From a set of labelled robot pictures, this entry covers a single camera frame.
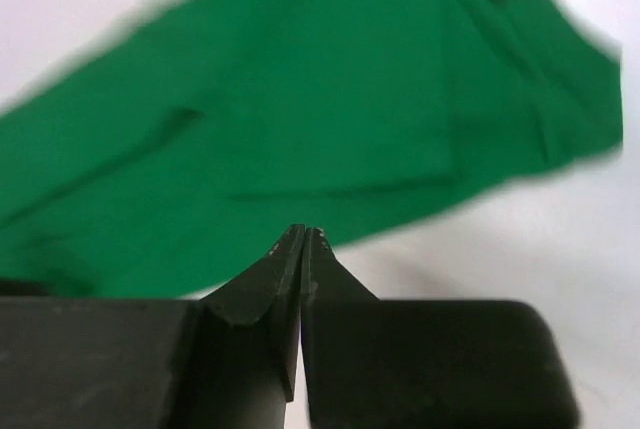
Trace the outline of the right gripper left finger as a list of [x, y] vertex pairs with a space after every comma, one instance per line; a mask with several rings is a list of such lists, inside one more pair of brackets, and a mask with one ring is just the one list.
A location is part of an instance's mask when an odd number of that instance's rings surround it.
[[269, 359], [288, 402], [296, 383], [303, 246], [304, 226], [294, 224], [263, 257], [201, 299], [233, 328], [266, 327]]

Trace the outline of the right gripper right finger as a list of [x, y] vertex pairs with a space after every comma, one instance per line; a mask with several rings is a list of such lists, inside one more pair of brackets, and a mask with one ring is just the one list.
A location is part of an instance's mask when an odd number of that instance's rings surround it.
[[376, 301], [378, 298], [339, 262], [324, 231], [308, 228], [302, 254], [301, 302]]

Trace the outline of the green t shirt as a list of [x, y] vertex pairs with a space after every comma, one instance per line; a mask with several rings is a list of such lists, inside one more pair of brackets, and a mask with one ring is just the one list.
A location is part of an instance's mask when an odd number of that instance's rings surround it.
[[2, 117], [1, 274], [181, 296], [622, 140], [619, 63], [552, 0], [184, 0]]

